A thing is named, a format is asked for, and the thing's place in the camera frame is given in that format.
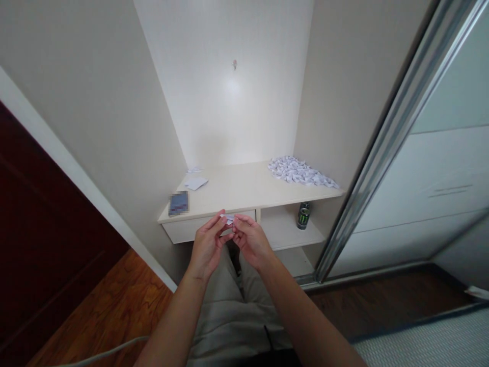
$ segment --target shelf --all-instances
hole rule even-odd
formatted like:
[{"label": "shelf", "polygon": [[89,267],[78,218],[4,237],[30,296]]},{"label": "shelf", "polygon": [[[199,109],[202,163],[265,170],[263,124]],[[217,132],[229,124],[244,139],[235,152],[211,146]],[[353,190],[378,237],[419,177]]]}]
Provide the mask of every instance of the shelf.
[{"label": "shelf", "polygon": [[209,182],[197,191],[189,190],[190,212],[170,218],[167,205],[158,223],[202,218],[221,209],[232,213],[344,194],[341,189],[305,186],[276,179],[268,170],[268,162],[206,168],[200,173],[186,175],[177,191],[186,191],[184,183],[192,177],[205,177]]},{"label": "shelf", "polygon": [[261,226],[274,251],[326,240],[311,219],[305,230],[298,229],[297,212],[298,205],[276,206],[261,211]]},{"label": "shelf", "polygon": [[276,255],[293,277],[307,275],[314,272],[314,268],[309,262],[309,259],[304,253],[302,247],[277,251]]}]

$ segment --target paper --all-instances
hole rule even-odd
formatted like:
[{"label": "paper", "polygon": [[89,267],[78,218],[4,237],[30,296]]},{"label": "paper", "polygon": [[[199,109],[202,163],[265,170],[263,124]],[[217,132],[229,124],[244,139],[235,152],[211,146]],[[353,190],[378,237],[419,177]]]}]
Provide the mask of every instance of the paper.
[{"label": "paper", "polygon": [[233,222],[234,222],[234,216],[229,215],[229,214],[221,214],[221,218],[222,217],[226,217],[228,219],[228,221],[226,223],[227,225],[233,224]]},{"label": "paper", "polygon": [[199,173],[202,172],[202,168],[199,166],[195,166],[192,169],[187,170],[187,173]]},{"label": "paper", "polygon": [[307,186],[316,185],[333,187],[335,189],[340,188],[332,179],[308,166],[306,161],[301,162],[290,155],[273,158],[268,164],[268,169],[274,177],[287,182],[297,182],[298,184]]},{"label": "paper", "polygon": [[471,296],[484,299],[484,300],[489,300],[489,292],[486,290],[483,290],[482,288],[478,288],[476,286],[471,285],[468,287],[465,291],[465,293],[470,294]]},{"label": "paper", "polygon": [[184,185],[188,187],[189,189],[195,191],[199,187],[205,185],[209,180],[203,177],[196,177],[196,178],[191,178],[188,180]]}]

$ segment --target can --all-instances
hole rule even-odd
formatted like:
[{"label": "can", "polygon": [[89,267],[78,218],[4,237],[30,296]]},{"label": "can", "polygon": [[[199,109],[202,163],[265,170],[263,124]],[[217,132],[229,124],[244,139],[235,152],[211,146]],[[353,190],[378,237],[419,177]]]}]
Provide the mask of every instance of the can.
[{"label": "can", "polygon": [[311,215],[311,211],[306,208],[302,208],[299,211],[299,218],[297,219],[297,228],[298,229],[306,229],[307,222],[309,222],[309,216]]},{"label": "can", "polygon": [[311,210],[311,203],[308,202],[308,201],[304,201],[301,203],[301,206],[299,207],[299,212],[297,213],[297,217],[299,217],[299,215],[301,215],[301,209],[302,208],[306,208],[308,210]]}]

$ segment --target phone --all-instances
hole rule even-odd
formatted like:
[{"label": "phone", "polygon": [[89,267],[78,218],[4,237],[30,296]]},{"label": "phone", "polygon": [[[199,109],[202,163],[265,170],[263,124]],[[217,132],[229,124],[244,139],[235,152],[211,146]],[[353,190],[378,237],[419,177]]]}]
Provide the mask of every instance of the phone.
[{"label": "phone", "polygon": [[168,216],[174,217],[182,213],[188,213],[188,191],[177,191],[170,198]]}]

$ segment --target cable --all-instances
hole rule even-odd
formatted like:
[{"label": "cable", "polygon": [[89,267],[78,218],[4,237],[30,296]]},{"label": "cable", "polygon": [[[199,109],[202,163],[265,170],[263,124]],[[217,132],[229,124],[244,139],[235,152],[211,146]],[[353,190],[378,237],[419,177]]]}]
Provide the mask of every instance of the cable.
[{"label": "cable", "polygon": [[84,359],[84,360],[81,360],[79,362],[75,362],[75,363],[69,363],[69,364],[62,364],[62,365],[59,365],[59,366],[53,366],[53,367],[82,367],[82,366],[86,366],[92,362],[95,362],[101,358],[104,358],[104,357],[107,357],[107,356],[110,356],[111,354],[114,354],[115,352],[118,352],[120,351],[121,349],[124,349],[125,347],[128,347],[130,346],[131,344],[134,344],[136,342],[140,342],[142,340],[147,340],[149,338],[149,336],[138,336],[137,338],[134,338],[133,340],[130,340],[128,342],[125,342],[124,344],[121,344],[119,345],[118,347],[115,347],[113,349],[110,349],[106,352],[102,352],[100,354],[96,354],[90,358],[87,358],[87,359]]}]

